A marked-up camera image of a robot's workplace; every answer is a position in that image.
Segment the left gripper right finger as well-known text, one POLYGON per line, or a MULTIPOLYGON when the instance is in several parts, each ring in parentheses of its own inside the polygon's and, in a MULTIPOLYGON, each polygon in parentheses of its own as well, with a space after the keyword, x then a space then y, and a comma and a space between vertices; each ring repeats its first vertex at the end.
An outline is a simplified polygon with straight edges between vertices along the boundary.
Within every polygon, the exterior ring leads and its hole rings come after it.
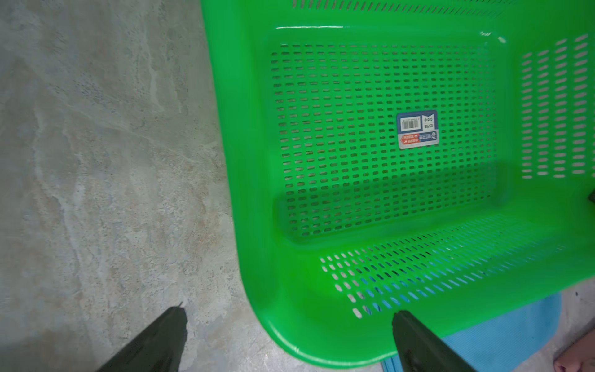
POLYGON ((392 329, 403 371, 475 371, 409 311, 402 310, 395 313, 392 329))

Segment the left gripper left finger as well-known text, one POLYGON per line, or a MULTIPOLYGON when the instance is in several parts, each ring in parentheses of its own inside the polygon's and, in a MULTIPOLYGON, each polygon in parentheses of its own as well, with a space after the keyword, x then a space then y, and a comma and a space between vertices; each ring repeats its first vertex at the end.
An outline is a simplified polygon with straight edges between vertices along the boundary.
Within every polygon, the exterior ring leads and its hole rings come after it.
POLYGON ((179 305, 170 307, 99 371, 179 371, 186 341, 186 311, 179 305))

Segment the blue t-shirt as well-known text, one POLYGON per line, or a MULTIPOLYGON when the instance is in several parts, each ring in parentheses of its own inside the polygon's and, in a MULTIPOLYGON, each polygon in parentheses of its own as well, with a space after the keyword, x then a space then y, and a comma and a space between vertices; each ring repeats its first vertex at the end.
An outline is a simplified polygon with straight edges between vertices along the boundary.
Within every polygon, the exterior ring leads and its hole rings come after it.
POLYGON ((555 336, 561 313, 562 295, 554 294, 443 341, 477 371, 513 371, 555 336))

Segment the green plastic perforated basket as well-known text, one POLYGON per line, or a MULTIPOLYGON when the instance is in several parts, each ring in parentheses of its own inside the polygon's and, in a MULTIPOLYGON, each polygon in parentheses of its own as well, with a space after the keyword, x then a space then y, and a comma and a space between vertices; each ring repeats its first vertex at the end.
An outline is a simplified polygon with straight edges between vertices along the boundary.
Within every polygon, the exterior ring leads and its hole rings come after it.
POLYGON ((592 1, 204 1, 240 273, 329 368, 594 275, 592 1), (439 144, 400 150, 399 113, 439 144))

